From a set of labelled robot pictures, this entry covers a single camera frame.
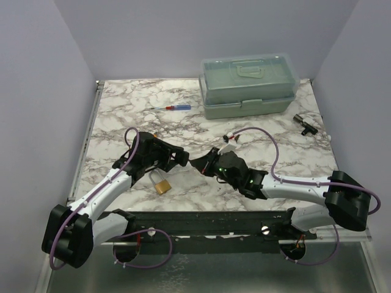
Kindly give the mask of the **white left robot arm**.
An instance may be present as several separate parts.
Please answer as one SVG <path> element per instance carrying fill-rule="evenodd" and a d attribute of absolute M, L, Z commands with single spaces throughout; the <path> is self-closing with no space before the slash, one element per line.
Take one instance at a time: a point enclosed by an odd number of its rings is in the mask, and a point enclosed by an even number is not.
<path fill-rule="evenodd" d="M 110 239 L 131 240 L 136 218 L 117 209 L 102 214 L 121 194 L 130 190 L 146 173 L 160 169 L 168 172 L 186 166 L 189 153 L 149 132 L 136 132 L 128 149 L 117 159 L 109 173 L 90 192 L 68 206 L 55 206 L 48 218 L 42 251 L 49 255 L 49 265 L 59 270 L 65 265 L 81 267 L 93 249 Z"/>

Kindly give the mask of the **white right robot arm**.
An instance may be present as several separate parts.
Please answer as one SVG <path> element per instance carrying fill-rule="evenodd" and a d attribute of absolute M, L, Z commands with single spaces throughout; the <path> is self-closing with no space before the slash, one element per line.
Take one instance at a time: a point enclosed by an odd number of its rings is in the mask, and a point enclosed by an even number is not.
<path fill-rule="evenodd" d="M 288 211 L 290 218 L 281 224 L 281 232 L 288 239 L 320 226 L 339 225 L 351 231 L 364 231 L 367 227 L 371 196 L 345 172 L 334 171 L 320 178 L 273 177 L 267 171 L 249 168 L 233 151 L 219 154 L 217 148 L 190 164 L 202 175 L 217 177 L 252 200 L 309 202 L 308 207 Z"/>

